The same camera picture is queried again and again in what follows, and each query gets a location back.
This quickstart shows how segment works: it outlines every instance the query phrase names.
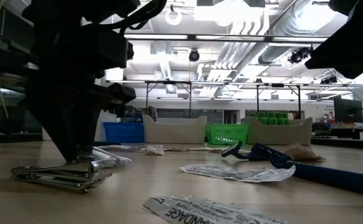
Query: metal frame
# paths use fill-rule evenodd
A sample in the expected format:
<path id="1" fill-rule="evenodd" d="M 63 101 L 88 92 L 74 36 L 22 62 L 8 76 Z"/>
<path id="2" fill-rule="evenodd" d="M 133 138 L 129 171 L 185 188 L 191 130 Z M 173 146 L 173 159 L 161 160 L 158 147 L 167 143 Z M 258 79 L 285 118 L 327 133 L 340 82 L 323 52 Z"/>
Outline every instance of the metal frame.
<path id="1" fill-rule="evenodd" d="M 192 118 L 192 82 L 189 81 L 145 81 L 146 83 L 146 101 L 145 101 L 145 109 L 148 111 L 148 94 L 151 90 L 153 90 L 159 83 L 163 85 L 176 85 L 181 84 L 182 87 L 184 87 L 187 92 L 189 93 L 189 118 Z M 149 84 L 155 83 L 155 85 L 149 89 Z"/>
<path id="2" fill-rule="evenodd" d="M 256 101 L 257 101 L 257 111 L 259 112 L 260 110 L 260 98 L 259 95 L 261 92 L 259 92 L 259 88 L 260 86 L 265 86 L 265 88 L 271 86 L 274 88 L 283 88 L 283 87 L 289 87 L 290 90 L 292 90 L 293 93 L 295 93 L 298 96 L 298 119 L 301 119 L 301 87 L 302 86 L 320 86 L 320 87 L 363 87 L 363 85 L 349 85 L 349 84 L 332 84 L 332 85 L 322 85 L 322 84 L 305 84 L 305 83 L 228 83 L 228 82 L 215 82 L 215 83 L 210 83 L 210 82 L 191 82 L 191 81 L 167 81 L 167 80 L 156 80 L 156 81 L 149 81 L 149 80 L 135 80 L 132 82 L 122 82 L 122 81 L 118 81 L 119 83 L 146 83 L 146 110 L 148 110 L 148 99 L 150 97 L 148 97 L 149 92 L 155 88 L 159 83 L 163 84 L 163 85 L 176 85 L 176 84 L 181 84 L 184 89 L 187 90 L 187 92 L 189 93 L 189 117 L 192 117 L 192 85 L 255 85 L 256 86 L 256 91 L 257 91 L 257 96 L 256 96 Z M 149 84 L 151 83 L 155 83 L 155 86 L 153 86 L 151 89 L 149 89 Z M 294 89 L 292 89 L 292 87 L 295 86 L 297 87 L 298 91 L 296 92 Z"/>
<path id="3" fill-rule="evenodd" d="M 253 42 L 277 44 L 322 44 L 328 37 L 277 35 L 219 35 L 219 34 L 125 34 L 128 40 L 164 40 L 199 42 Z"/>

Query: wall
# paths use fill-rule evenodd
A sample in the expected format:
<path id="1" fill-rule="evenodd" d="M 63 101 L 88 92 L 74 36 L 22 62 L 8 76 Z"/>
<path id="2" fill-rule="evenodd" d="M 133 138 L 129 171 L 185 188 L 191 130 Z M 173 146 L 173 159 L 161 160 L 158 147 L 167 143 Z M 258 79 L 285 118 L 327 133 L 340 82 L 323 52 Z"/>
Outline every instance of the wall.
<path id="1" fill-rule="evenodd" d="M 128 103 L 136 108 L 145 108 L 144 99 L 136 99 Z M 155 100 L 149 99 L 148 105 L 156 108 L 188 109 L 189 100 Z M 261 101 L 259 105 L 261 110 L 298 110 L 298 102 L 275 102 Z M 240 118 L 245 117 L 245 110 L 255 110 L 256 101 L 192 101 L 192 109 L 213 109 L 213 110 L 240 110 Z M 306 118 L 322 118 L 328 110 L 333 108 L 333 102 L 302 102 L 301 110 L 305 112 Z"/>

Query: desk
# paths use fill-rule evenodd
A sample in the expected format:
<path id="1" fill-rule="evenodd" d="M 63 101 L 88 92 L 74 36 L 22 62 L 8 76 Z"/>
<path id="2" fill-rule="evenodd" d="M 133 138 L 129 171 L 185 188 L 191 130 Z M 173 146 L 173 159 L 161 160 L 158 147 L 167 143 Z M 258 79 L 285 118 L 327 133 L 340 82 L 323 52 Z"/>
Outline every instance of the desk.
<path id="1" fill-rule="evenodd" d="M 363 133 L 363 128 L 332 128 L 329 131 L 331 132 L 330 136 L 360 139 L 360 133 Z"/>
<path id="2" fill-rule="evenodd" d="M 363 172 L 363 150 L 312 148 L 327 159 L 315 164 Z M 249 184 L 185 174 L 178 168 L 188 164 L 224 165 L 236 170 L 271 167 L 266 161 L 223 159 L 209 152 L 165 152 L 164 156 L 112 152 L 133 162 L 115 169 L 113 176 L 99 188 L 80 195 L 10 179 L 12 167 L 63 164 L 64 159 L 52 142 L 0 144 L 0 223 L 22 220 L 24 224 L 91 224 L 98 220 L 98 223 L 165 224 L 161 218 L 145 212 L 142 204 L 155 195 L 180 194 L 249 208 L 295 224 L 363 223 L 363 195 L 360 194 L 297 177 L 277 183 Z"/>

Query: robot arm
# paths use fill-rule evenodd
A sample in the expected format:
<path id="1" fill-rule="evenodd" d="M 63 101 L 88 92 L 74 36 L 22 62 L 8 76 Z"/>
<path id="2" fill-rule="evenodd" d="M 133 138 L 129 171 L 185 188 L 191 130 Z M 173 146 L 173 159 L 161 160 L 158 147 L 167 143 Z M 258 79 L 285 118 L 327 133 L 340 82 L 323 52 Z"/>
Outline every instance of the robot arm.
<path id="1" fill-rule="evenodd" d="M 363 0 L 332 0 L 329 7 L 349 20 L 311 53 L 305 65 L 308 69 L 335 68 L 354 79 L 363 73 Z"/>
<path id="2" fill-rule="evenodd" d="M 125 68 L 133 45 L 125 30 L 140 29 L 158 15 L 166 0 L 152 0 L 132 15 L 139 0 L 32 0 L 22 16 L 34 23 L 31 54 L 38 58 L 39 76 L 26 88 L 27 107 L 43 125 L 65 160 L 92 153 L 100 111 L 111 102 L 135 99 L 132 88 L 95 86 L 104 70 Z M 100 24 L 117 14 L 124 19 Z M 82 18 L 92 22 L 82 25 Z"/>

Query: ceiling light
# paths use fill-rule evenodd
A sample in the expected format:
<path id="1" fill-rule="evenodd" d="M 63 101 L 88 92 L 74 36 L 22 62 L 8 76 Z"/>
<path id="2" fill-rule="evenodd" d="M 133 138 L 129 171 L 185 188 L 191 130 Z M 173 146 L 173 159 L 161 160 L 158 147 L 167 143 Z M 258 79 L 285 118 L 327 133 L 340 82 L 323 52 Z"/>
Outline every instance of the ceiling light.
<path id="1" fill-rule="evenodd" d="M 236 100 L 236 99 L 225 99 L 225 98 L 219 99 L 219 98 L 214 98 L 214 100 Z"/>
<path id="2" fill-rule="evenodd" d="M 177 98 L 177 97 L 162 97 L 164 100 L 185 100 L 185 98 Z"/>
<path id="3" fill-rule="evenodd" d="M 243 35 L 196 35 L 197 40 L 221 40 L 235 42 L 261 42 L 264 37 L 243 36 Z"/>
<path id="4" fill-rule="evenodd" d="M 109 82 L 115 82 L 115 83 L 145 83 L 145 81 L 133 81 L 133 80 L 109 80 Z"/>
<path id="5" fill-rule="evenodd" d="M 129 40 L 186 40 L 188 35 L 172 35 L 172 34 L 125 34 L 125 38 Z"/>
<path id="6" fill-rule="evenodd" d="M 192 82 L 192 84 L 202 84 L 202 85 L 224 85 L 225 82 Z"/>
<path id="7" fill-rule="evenodd" d="M 136 97 L 137 100 L 146 100 L 146 97 Z M 148 97 L 149 100 L 157 99 L 156 97 Z"/>
<path id="8" fill-rule="evenodd" d="M 177 15 L 176 15 L 176 18 L 174 18 L 174 19 L 170 19 L 170 13 L 172 13 L 172 12 L 175 12 L 175 13 L 177 13 Z M 182 15 L 181 15 L 181 12 L 180 11 L 171 11 L 170 9 L 167 11 L 167 13 L 166 13 L 166 15 L 165 15 L 165 20 L 166 20 L 166 22 L 168 23 L 168 24 L 170 24 L 170 25 L 173 25 L 173 26 L 176 26 L 176 25 L 178 25 L 178 24 L 180 24 L 180 22 L 181 22 L 181 19 L 182 19 Z"/>
<path id="9" fill-rule="evenodd" d="M 269 43 L 271 47 L 311 47 L 311 44 L 296 44 L 296 43 Z"/>
<path id="10" fill-rule="evenodd" d="M 216 24 L 221 26 L 221 27 L 227 27 L 229 25 L 231 25 L 232 21 L 230 19 L 226 20 L 226 19 L 222 19 L 219 21 L 216 21 Z"/>
<path id="11" fill-rule="evenodd" d="M 195 7 L 194 19 L 196 21 L 252 21 L 259 17 L 263 8 L 250 7 L 243 0 L 218 1 L 213 6 Z"/>
<path id="12" fill-rule="evenodd" d="M 322 44 L 327 37 L 273 37 L 274 42 Z"/>
<path id="13" fill-rule="evenodd" d="M 315 4 L 306 4 L 300 10 L 304 13 L 296 14 L 293 24 L 297 30 L 318 30 L 336 15 L 331 8 Z"/>
<path id="14" fill-rule="evenodd" d="M 111 68 L 105 70 L 105 78 L 109 81 L 123 80 L 123 69 L 122 68 Z"/>
<path id="15" fill-rule="evenodd" d="M 332 97 L 339 96 L 339 95 L 345 95 L 345 94 L 348 94 L 348 93 L 351 93 L 351 91 L 344 91 L 342 93 L 338 93 L 338 94 L 335 94 L 335 95 L 332 95 L 332 96 L 322 97 L 321 99 L 330 99 Z"/>

